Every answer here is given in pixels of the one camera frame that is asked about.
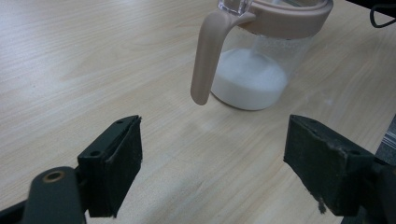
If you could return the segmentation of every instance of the pitcher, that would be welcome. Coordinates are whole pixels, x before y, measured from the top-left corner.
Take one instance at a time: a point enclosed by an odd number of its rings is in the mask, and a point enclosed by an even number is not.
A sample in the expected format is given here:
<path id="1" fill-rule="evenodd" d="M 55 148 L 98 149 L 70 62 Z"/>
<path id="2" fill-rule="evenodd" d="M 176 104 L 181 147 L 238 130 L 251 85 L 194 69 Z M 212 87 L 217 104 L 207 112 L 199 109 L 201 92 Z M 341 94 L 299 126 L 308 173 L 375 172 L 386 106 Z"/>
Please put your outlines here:
<path id="1" fill-rule="evenodd" d="M 331 10 L 332 0 L 219 0 L 201 26 L 192 99 L 204 105 L 212 91 L 241 109 L 274 104 Z"/>

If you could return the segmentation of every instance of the wood grain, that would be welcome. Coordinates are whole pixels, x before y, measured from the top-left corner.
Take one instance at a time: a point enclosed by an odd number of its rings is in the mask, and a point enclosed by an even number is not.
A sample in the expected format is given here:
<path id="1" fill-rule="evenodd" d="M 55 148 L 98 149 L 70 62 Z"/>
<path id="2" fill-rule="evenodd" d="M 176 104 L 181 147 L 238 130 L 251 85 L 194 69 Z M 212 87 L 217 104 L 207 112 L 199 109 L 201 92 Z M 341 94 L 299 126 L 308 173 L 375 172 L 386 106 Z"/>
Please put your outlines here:
<path id="1" fill-rule="evenodd" d="M 290 114 L 376 151 L 396 111 L 395 26 L 344 1 L 280 101 L 248 112 L 190 98 L 212 0 L 4 1 L 0 209 L 116 119 L 142 120 L 143 166 L 117 219 L 89 223 L 339 223 L 283 162 Z"/>

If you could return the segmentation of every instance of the pitcher handle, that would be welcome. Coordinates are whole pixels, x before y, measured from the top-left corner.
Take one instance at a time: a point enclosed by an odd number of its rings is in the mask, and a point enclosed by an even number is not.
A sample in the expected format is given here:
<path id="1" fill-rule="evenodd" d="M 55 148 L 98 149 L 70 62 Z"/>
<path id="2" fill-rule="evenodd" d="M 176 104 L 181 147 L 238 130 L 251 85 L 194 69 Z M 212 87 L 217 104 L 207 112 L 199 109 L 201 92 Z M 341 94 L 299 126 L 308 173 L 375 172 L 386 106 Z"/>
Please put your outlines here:
<path id="1" fill-rule="evenodd" d="M 238 17 L 220 9 L 211 12 L 205 18 L 199 33 L 191 82 L 191 97 L 196 104 L 204 105 L 209 98 L 227 34 L 233 27 L 255 19 L 256 15 L 250 12 Z"/>

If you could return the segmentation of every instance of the milk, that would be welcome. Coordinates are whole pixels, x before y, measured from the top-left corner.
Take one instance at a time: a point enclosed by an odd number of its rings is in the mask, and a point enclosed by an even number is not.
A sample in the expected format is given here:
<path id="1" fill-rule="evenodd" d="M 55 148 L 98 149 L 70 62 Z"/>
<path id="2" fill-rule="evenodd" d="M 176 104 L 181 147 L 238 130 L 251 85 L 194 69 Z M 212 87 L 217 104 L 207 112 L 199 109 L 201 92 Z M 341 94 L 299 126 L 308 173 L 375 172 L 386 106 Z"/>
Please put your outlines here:
<path id="1" fill-rule="evenodd" d="M 275 103 L 287 84 L 274 60 L 251 49 L 231 49 L 220 55 L 212 92 L 228 105 L 259 110 Z"/>

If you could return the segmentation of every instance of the light wood surface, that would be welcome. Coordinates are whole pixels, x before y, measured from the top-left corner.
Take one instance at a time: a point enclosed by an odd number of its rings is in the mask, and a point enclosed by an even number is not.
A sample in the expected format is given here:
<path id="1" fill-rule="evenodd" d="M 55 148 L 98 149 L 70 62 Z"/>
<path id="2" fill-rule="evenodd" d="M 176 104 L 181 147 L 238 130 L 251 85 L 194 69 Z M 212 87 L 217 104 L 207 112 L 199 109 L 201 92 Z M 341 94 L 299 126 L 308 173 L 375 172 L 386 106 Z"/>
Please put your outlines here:
<path id="1" fill-rule="evenodd" d="M 283 162 L 289 115 L 375 152 L 396 112 L 396 26 L 375 29 L 367 9 L 336 1 L 280 101 L 248 112 L 190 98 L 199 28 L 215 7 L 2 1 L 0 210 L 137 114 L 142 169 L 118 218 L 89 223 L 339 223 Z"/>

